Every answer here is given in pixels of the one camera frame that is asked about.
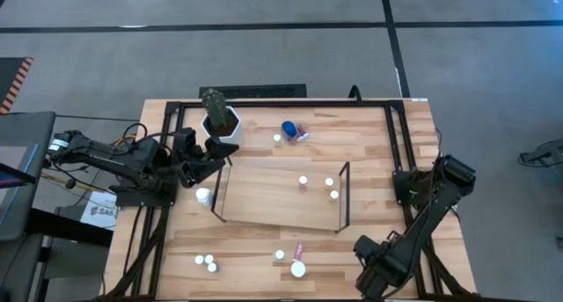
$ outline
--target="white sign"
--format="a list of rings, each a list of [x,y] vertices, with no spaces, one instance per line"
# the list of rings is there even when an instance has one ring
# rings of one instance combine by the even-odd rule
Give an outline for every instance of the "white sign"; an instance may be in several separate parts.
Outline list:
[[[116,196],[107,192],[92,192],[80,218],[81,223],[113,230],[117,220]]]

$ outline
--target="wooden board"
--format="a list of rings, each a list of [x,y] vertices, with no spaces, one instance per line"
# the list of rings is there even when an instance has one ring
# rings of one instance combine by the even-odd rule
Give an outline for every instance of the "wooden board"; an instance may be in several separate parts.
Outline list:
[[[311,170],[290,171],[235,164],[230,168],[223,219],[338,231],[341,218],[344,219],[340,217],[340,208],[346,204],[340,200],[330,201],[325,178],[333,178],[334,189],[340,193],[339,170],[334,168],[333,174],[327,176]],[[301,175],[308,179],[307,188],[299,188],[297,180]]]
[[[163,99],[145,102],[141,122],[150,133],[161,130],[165,103]],[[430,167],[437,153],[438,140],[429,104],[405,99],[405,107],[417,165]],[[287,226],[224,224],[210,213],[209,208],[197,203],[195,189],[182,188],[171,209],[166,230],[157,298],[359,298],[360,293],[354,288],[354,281],[361,271],[352,253],[355,241],[365,234],[380,242],[392,230],[405,230],[402,210],[395,202],[391,182],[394,165],[383,109],[311,107],[239,108],[237,111],[243,119],[244,137],[241,150],[233,157],[237,166],[281,170],[298,166],[323,173],[325,168],[318,167],[319,163],[338,167],[349,160],[351,225],[334,234]],[[183,122],[185,127],[197,130],[199,144],[206,139],[200,126],[203,114],[202,109],[190,108]],[[281,121],[286,119],[309,127],[311,139],[291,147],[290,151],[276,151],[272,146],[272,135],[279,131]],[[398,141],[402,143],[396,115],[394,121]],[[399,148],[402,163],[407,165],[403,145]],[[202,186],[213,189],[214,179],[215,176],[210,177]],[[106,264],[108,290],[121,278],[135,214],[135,208],[124,209],[117,219]],[[136,228],[133,257],[138,250],[143,218],[144,210]],[[448,215],[435,230],[433,238],[435,251],[445,266],[467,290],[474,291],[457,219]],[[299,241],[305,246],[303,261],[307,265],[307,275],[295,279],[289,271],[289,260],[276,261],[273,254],[282,249],[290,258]],[[215,254],[220,272],[209,274],[204,268],[195,266],[197,254]],[[151,266],[149,258],[145,264],[142,292],[148,290]],[[423,261],[422,266],[427,291],[432,291],[428,265]],[[414,280],[411,280],[395,297],[416,296]]]

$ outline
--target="gray carpet floor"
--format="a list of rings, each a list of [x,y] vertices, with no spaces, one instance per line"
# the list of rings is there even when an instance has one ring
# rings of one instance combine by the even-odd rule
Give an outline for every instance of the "gray carpet floor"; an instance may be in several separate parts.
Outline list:
[[[391,7],[402,22],[563,19],[563,0],[391,0]],[[384,21],[384,10],[381,0],[6,0],[0,8],[0,28],[303,21]],[[479,292],[560,301],[561,175],[516,158],[563,135],[563,27],[397,33],[410,93],[429,98],[444,152],[477,170],[459,214]],[[135,119],[145,99],[196,98],[209,85],[305,83],[309,97],[343,97],[356,84],[364,97],[400,96],[385,28],[0,33],[0,45],[0,56],[34,59],[13,111]],[[81,129],[109,142],[127,125],[60,118],[55,131]],[[76,200],[42,183],[35,206]],[[98,288],[99,276],[70,279],[52,285],[48,300],[91,298]]]

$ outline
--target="potted cactus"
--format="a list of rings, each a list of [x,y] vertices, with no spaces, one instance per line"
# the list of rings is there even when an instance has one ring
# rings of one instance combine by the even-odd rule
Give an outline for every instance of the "potted cactus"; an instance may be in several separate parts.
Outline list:
[[[207,111],[201,121],[201,127],[208,136],[217,136],[228,144],[242,142],[242,125],[240,117],[232,107],[225,104],[225,97],[216,90],[209,90],[201,98]]]

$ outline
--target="white pot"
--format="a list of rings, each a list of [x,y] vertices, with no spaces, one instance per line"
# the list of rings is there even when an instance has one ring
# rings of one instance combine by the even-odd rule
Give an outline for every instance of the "white pot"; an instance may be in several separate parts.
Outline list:
[[[232,131],[230,136],[220,136],[219,139],[223,143],[240,145],[243,142],[243,127],[242,127],[243,121],[240,119],[240,117],[237,114],[237,111],[235,111],[233,107],[227,107],[227,109],[229,109],[235,115],[235,117],[237,117],[238,120],[237,127],[235,127],[235,129]],[[203,131],[205,131],[205,135],[210,137],[211,135],[209,134],[207,128],[205,127],[205,120],[207,118],[208,115],[205,114],[205,116],[203,116],[203,119],[201,120],[201,127],[203,128]]]

